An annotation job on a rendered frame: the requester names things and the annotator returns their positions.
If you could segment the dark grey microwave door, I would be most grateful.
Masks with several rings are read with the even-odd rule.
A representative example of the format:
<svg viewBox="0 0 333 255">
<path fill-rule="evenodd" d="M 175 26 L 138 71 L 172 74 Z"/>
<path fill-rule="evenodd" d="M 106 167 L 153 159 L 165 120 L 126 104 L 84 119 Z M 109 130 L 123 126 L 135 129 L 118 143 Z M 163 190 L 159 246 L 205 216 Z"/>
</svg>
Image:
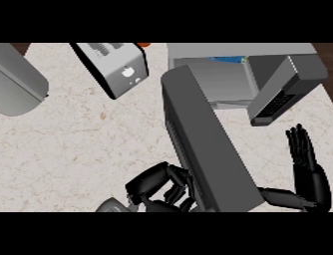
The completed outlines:
<svg viewBox="0 0 333 255">
<path fill-rule="evenodd" d="M 189 66 L 162 76 L 166 129 L 202 211 L 248 212 L 262 195 Z"/>
</svg>

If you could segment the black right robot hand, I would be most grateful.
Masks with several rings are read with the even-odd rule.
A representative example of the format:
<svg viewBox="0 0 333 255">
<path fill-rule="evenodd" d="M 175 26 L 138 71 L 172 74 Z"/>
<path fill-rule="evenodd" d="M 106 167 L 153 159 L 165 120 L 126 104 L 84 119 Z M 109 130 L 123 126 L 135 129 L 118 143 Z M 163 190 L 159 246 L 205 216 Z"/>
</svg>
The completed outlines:
<svg viewBox="0 0 333 255">
<path fill-rule="evenodd" d="M 295 191 L 260 187 L 261 195 L 273 206 L 299 209 L 304 212 L 329 212 L 332 190 L 323 166 L 316 158 L 310 134 L 302 125 L 288 132 L 294 160 Z"/>
</svg>

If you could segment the blue milk carton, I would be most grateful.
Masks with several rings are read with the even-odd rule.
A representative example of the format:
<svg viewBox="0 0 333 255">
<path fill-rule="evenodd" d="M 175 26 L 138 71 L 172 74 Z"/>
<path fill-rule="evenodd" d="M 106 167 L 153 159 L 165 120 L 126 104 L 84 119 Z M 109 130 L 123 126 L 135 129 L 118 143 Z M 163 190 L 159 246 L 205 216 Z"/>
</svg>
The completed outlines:
<svg viewBox="0 0 333 255">
<path fill-rule="evenodd" d="M 230 56 L 230 57 L 209 57 L 208 59 L 212 61 L 217 61 L 217 62 L 243 64 L 248 61 L 249 57 L 248 56 Z"/>
</svg>

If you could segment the grey rounded appliance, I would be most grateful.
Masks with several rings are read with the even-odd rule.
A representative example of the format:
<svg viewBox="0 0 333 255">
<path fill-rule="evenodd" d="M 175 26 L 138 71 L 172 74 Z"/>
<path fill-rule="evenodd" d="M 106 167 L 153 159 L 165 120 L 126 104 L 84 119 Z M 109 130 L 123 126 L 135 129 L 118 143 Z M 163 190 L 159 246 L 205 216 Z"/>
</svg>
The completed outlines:
<svg viewBox="0 0 333 255">
<path fill-rule="evenodd" d="M 0 114 L 32 112 L 50 94 L 50 82 L 10 43 L 0 43 Z"/>
</svg>

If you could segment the grey microwave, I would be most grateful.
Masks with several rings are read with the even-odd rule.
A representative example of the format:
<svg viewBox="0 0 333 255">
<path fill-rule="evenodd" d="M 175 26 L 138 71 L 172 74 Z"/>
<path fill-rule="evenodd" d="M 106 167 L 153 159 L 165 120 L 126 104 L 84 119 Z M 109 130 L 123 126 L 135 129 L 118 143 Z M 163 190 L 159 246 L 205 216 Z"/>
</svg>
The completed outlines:
<svg viewBox="0 0 333 255">
<path fill-rule="evenodd" d="M 212 107 L 246 109 L 267 127 L 329 78 L 310 43 L 169 43 L 168 66 L 189 66 Z M 243 64 L 209 57 L 248 56 Z"/>
</svg>

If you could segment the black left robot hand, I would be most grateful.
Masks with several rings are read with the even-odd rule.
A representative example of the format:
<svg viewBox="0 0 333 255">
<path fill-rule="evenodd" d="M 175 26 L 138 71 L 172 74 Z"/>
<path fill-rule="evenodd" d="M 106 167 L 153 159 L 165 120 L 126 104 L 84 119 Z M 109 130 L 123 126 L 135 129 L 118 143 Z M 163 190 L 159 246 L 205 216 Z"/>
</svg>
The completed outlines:
<svg viewBox="0 0 333 255">
<path fill-rule="evenodd" d="M 152 200 L 168 182 L 172 188 L 163 200 Z M 190 212 L 196 203 L 193 177 L 189 171 L 166 161 L 147 169 L 126 184 L 134 205 L 146 205 L 147 212 Z"/>
</svg>

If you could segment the silver and black toaster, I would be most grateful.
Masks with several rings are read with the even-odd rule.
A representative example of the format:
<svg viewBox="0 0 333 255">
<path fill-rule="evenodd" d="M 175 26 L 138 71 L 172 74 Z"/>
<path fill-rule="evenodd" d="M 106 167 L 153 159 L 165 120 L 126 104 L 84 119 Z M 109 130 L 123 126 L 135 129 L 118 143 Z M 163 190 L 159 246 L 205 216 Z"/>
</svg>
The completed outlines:
<svg viewBox="0 0 333 255">
<path fill-rule="evenodd" d="M 137 43 L 72 43 L 70 46 L 116 100 L 150 76 L 146 50 Z"/>
</svg>

